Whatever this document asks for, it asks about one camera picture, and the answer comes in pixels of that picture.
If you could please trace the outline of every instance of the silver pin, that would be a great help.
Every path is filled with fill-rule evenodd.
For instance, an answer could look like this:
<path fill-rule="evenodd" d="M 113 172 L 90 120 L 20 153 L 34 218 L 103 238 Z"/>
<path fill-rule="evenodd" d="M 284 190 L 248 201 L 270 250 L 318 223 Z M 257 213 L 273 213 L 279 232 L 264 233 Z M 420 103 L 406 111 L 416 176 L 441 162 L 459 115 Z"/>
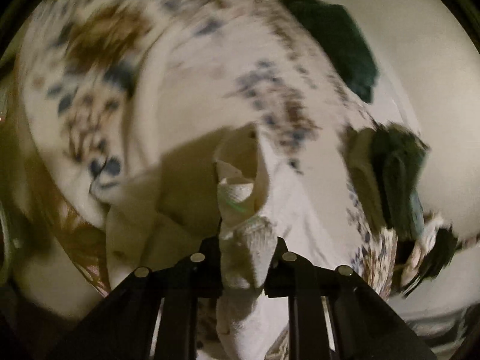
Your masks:
<path fill-rule="evenodd" d="M 289 263 L 297 259 L 297 255 L 291 251 L 287 251 L 282 255 L 283 261 L 288 261 Z"/>
<path fill-rule="evenodd" d="M 342 276 L 350 276 L 353 273 L 353 269 L 348 265 L 341 265 L 337 268 L 337 271 Z"/>
<path fill-rule="evenodd" d="M 150 274 L 150 271 L 147 267 L 141 266 L 140 268 L 135 269 L 136 278 L 146 278 Z"/>
<path fill-rule="evenodd" d="M 190 256 L 192 263 L 201 263 L 205 259 L 205 255 L 202 253 L 194 253 Z"/>

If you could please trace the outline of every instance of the brown flower print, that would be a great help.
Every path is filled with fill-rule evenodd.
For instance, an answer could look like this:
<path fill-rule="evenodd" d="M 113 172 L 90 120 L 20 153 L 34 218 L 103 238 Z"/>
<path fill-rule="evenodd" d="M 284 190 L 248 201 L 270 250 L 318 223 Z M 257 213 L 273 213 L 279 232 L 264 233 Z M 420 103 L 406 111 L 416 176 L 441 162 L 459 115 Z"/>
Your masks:
<path fill-rule="evenodd" d="M 126 100 L 125 92 L 105 83 L 79 88 L 70 105 L 58 109 L 65 113 L 62 137 L 66 154 L 79 163 L 108 156 L 109 132 L 120 128 Z"/>
<path fill-rule="evenodd" d="M 139 49 L 139 41 L 151 30 L 140 9 L 105 7 L 85 23 L 73 23 L 68 35 L 67 63 L 80 72 L 92 67 L 107 69 L 127 52 Z"/>

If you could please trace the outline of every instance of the white cloth with floral print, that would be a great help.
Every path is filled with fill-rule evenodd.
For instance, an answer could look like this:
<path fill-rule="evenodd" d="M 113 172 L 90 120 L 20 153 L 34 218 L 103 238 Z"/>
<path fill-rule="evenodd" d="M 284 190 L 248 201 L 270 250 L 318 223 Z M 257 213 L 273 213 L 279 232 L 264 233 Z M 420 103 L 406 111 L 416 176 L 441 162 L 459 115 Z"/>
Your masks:
<path fill-rule="evenodd" d="M 298 173 L 339 261 L 361 270 L 378 250 L 376 290 L 389 285 L 394 242 L 370 237 L 341 155 L 345 129 L 371 117 L 277 0 L 45 0 L 18 62 L 38 153 L 105 231 L 112 287 L 217 232 L 214 151 L 250 122 Z"/>

